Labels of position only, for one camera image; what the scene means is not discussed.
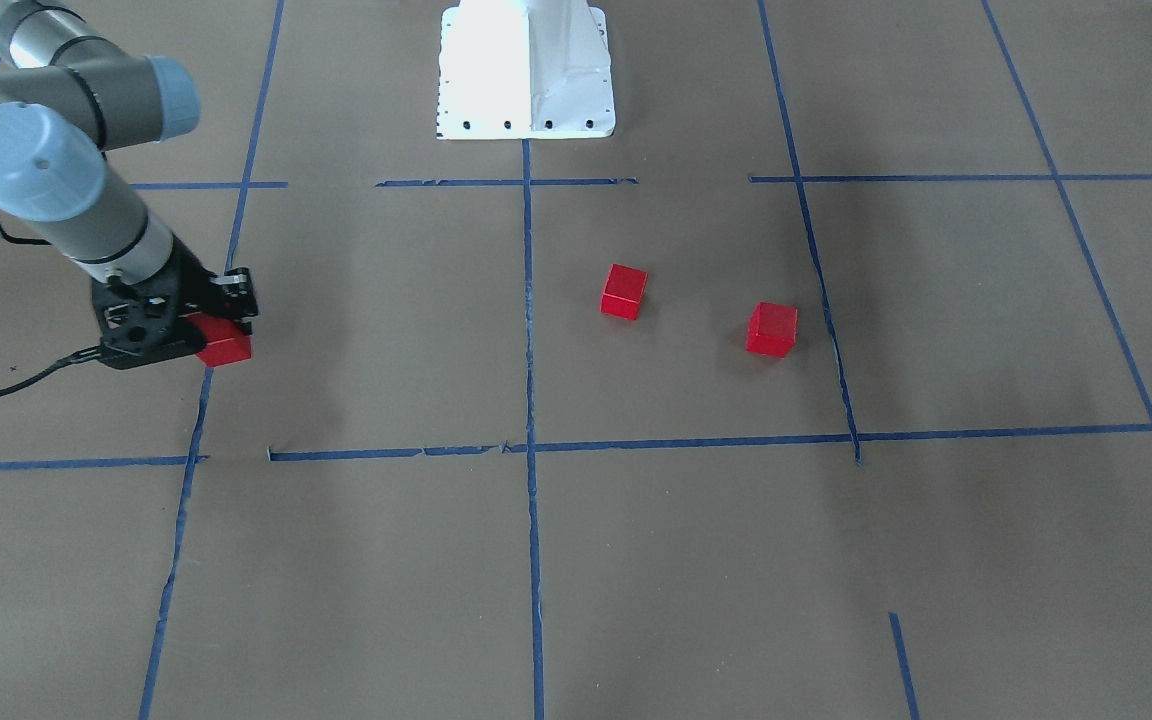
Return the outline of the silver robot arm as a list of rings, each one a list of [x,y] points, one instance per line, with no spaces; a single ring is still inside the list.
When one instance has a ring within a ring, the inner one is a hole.
[[[111,150],[194,131],[191,74],[127,53],[56,1],[0,1],[0,213],[90,278],[96,359],[250,359],[250,272],[207,270],[108,161]]]

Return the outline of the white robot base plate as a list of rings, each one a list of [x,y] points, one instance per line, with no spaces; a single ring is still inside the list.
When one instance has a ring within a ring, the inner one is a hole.
[[[607,15],[598,6],[460,1],[439,28],[439,141],[584,141],[616,129]]]

